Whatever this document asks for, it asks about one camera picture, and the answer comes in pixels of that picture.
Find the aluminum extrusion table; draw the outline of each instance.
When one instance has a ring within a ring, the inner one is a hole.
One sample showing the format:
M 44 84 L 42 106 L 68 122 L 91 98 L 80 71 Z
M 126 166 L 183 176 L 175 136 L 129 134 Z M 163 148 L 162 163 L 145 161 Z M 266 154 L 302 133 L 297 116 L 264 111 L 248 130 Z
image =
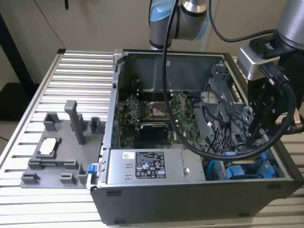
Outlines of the aluminum extrusion table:
M 22 228 L 106 227 L 88 190 L 22 189 L 23 171 L 44 130 L 47 112 L 64 112 L 66 100 L 76 100 L 85 120 L 106 121 L 113 76 L 113 53 L 66 51 L 57 54 L 36 95 L 0 156 L 0 225 Z M 304 175 L 304 133 L 282 138 Z M 271 202 L 253 219 L 222 219 L 138 224 L 137 227 L 303 228 L 304 188 L 287 199 Z

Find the white wall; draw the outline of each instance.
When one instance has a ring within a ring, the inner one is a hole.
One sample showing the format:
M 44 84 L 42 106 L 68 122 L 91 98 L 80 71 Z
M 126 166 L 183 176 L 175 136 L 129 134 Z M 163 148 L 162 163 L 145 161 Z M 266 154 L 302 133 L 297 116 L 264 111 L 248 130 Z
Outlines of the white wall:
M 266 29 L 276 29 L 286 0 L 218 0 L 214 21 L 226 38 L 238 38 Z M 207 51 L 227 52 L 237 56 L 241 45 L 226 43 L 211 32 Z
M 215 23 L 227 38 L 275 28 L 285 0 L 213 0 L 218 4 Z M 115 48 L 149 48 L 149 0 L 37 0 L 49 23 L 67 49 L 113 51 Z M 59 48 L 33 0 L 0 0 L 0 12 L 35 82 L 40 82 Z M 238 53 L 240 44 L 227 44 L 212 32 L 202 42 L 175 40 L 173 50 Z M 0 50 L 0 60 L 4 59 Z M 0 86 L 17 81 L 8 61 Z
M 69 10 L 63 0 L 37 3 L 67 49 L 149 48 L 149 0 L 70 0 Z M 32 0 L 0 0 L 0 12 L 33 80 L 41 81 L 62 45 Z M 200 42 L 172 46 L 199 50 Z

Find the power supply label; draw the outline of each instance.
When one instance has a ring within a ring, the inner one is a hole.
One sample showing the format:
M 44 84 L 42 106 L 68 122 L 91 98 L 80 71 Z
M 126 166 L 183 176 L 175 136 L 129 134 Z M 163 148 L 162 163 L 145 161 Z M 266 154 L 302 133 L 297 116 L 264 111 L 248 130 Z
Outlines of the power supply label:
M 136 173 L 139 179 L 166 178 L 163 152 L 136 152 Z

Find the regulatory label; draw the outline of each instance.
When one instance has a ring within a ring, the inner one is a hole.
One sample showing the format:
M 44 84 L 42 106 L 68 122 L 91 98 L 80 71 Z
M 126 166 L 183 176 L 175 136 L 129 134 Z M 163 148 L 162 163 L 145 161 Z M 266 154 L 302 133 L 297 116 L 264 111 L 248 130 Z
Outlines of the regulatory label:
M 134 159 L 135 158 L 135 152 L 123 152 L 123 159 Z
M 137 178 L 166 178 L 163 152 L 136 152 Z

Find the white component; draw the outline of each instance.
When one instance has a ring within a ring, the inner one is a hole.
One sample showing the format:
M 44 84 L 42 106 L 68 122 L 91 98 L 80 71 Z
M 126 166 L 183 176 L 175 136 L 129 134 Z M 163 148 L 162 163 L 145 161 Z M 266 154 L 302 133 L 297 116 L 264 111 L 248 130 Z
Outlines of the white component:
M 123 152 L 123 159 L 134 159 L 135 153 L 134 152 Z
M 45 140 L 43 140 L 39 151 L 41 154 L 50 155 L 53 152 L 55 145 L 56 145 L 55 138 L 46 138 Z

